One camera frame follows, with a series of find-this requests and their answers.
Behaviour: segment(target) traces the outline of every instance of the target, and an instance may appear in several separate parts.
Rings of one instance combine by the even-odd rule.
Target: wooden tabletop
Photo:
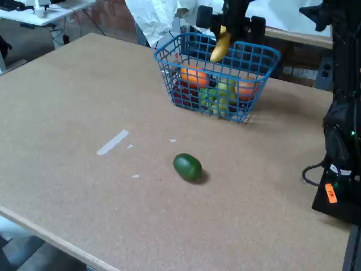
[[[300,34],[272,27],[266,27],[266,36],[272,38],[279,38],[286,41],[293,41],[302,44],[318,46],[326,49],[332,49],[333,46],[331,36],[325,37],[310,34]]]
[[[171,103],[151,49],[88,35],[0,77],[0,213],[99,270],[341,270],[349,226],[301,181],[331,99],[269,79],[248,123],[214,119]]]

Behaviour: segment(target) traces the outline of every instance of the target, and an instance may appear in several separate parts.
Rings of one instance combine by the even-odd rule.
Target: plastic fruit
[[[226,27],[221,25],[221,29],[219,31],[219,39],[210,56],[210,61],[218,62],[222,60],[224,56],[227,54],[230,44],[231,44],[231,34],[227,32]]]
[[[226,117],[228,111],[227,100],[224,98],[219,99],[219,101],[215,100],[212,104],[212,110],[214,115],[218,115],[219,113],[221,117]]]
[[[259,89],[259,82],[252,82],[254,81],[254,78],[249,76],[246,77],[244,80],[248,80],[249,82],[238,82],[236,92],[239,93],[240,100],[252,100],[256,96]]]
[[[189,154],[178,154],[173,160],[175,171],[186,181],[194,182],[202,176],[201,163]]]
[[[176,82],[171,91],[171,95],[174,97],[174,103],[177,105],[199,108],[197,90],[182,88],[179,86],[179,83]]]
[[[180,68],[180,76],[183,82],[189,83],[190,88],[207,88],[208,76],[197,66],[185,66]]]
[[[234,80],[228,80],[228,92],[230,94],[235,93],[235,87],[236,87],[236,82]],[[218,88],[218,92],[219,92],[220,96],[226,97],[227,96],[227,79],[225,79],[225,78],[221,79],[220,82],[218,82],[218,84],[217,84],[217,88]]]
[[[202,106],[207,107],[209,104],[212,105],[217,99],[217,90],[213,88],[199,89],[199,99]]]

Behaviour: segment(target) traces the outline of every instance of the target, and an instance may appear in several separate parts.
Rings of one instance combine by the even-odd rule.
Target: white tape
[[[331,166],[329,168],[330,168],[330,170],[332,170],[333,172],[338,174],[338,170],[334,164],[331,164]],[[343,169],[340,170],[340,173],[341,173],[341,175],[344,175],[344,176],[351,175],[351,171],[345,171]]]
[[[105,144],[102,148],[100,148],[96,154],[98,155],[104,155],[107,154],[108,151],[110,151],[111,149],[113,149],[119,142],[121,142],[127,135],[129,134],[129,132],[127,130],[123,130],[120,133],[118,133],[118,135],[116,135],[115,137],[113,137],[112,140],[110,140],[107,144]]]

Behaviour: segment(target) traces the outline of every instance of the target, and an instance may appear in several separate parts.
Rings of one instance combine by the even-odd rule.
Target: tape piece
[[[325,189],[326,189],[326,193],[327,193],[327,197],[330,203],[336,203],[337,202],[337,197],[336,194],[333,190],[333,187],[330,183],[325,184]]]
[[[127,130],[123,130],[118,135],[112,138],[107,144],[105,144],[102,148],[100,148],[96,154],[104,155],[107,154],[111,149],[113,149],[119,142],[121,142],[129,132]]]

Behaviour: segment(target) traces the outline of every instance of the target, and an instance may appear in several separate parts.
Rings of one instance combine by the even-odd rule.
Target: wire basket
[[[211,36],[183,33],[159,48],[154,56],[175,105],[244,121],[281,54],[267,46],[237,41],[215,63],[210,61],[214,47]]]

